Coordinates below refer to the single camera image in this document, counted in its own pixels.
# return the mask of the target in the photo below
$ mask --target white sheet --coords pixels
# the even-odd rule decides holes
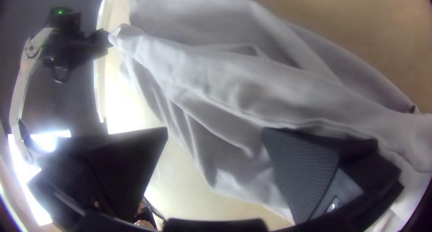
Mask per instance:
[[[131,0],[130,22],[110,34],[125,74],[216,192],[290,218],[262,127],[372,137],[405,186],[375,228],[409,219],[432,176],[432,116],[368,64],[250,0]]]

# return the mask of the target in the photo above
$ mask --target black plastic part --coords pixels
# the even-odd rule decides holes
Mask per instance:
[[[401,232],[423,232],[432,228],[432,180],[413,215]]]
[[[156,128],[61,139],[54,152],[40,159],[42,170],[29,182],[29,189],[53,221],[66,230],[80,217],[64,205],[52,204],[52,187],[85,211],[135,222],[167,136],[166,128]]]
[[[78,66],[106,55],[112,46],[104,30],[86,37],[81,31],[81,14],[69,8],[53,8],[46,26],[54,30],[43,47],[43,63],[59,83],[67,82],[71,71]]]
[[[168,220],[163,232],[267,232],[261,219],[241,221],[191,221],[172,218]]]
[[[376,153],[376,140],[341,140],[264,128],[262,140],[296,224],[309,223],[337,168],[363,194],[336,209],[355,229],[375,222],[403,190],[400,169]]]
[[[139,227],[105,214],[89,211],[77,224],[72,232],[146,232],[154,231],[149,228]]]

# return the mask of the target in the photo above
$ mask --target black cable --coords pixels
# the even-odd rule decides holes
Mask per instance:
[[[54,81],[58,82],[58,83],[66,83],[69,78],[71,77],[71,71],[70,70],[65,70],[66,71],[66,75],[63,78],[59,78],[59,76],[57,75],[57,71],[55,69],[55,67],[51,67],[51,76],[53,77]]]
[[[150,211],[152,211],[152,213],[154,215],[156,215],[156,217],[160,218],[162,220],[162,224],[165,224],[165,217],[163,217],[163,215],[161,215],[158,211],[156,211],[156,209],[153,207],[153,205],[147,200],[147,198],[145,198],[145,196],[143,196],[144,201],[147,203],[148,208],[150,209]]]

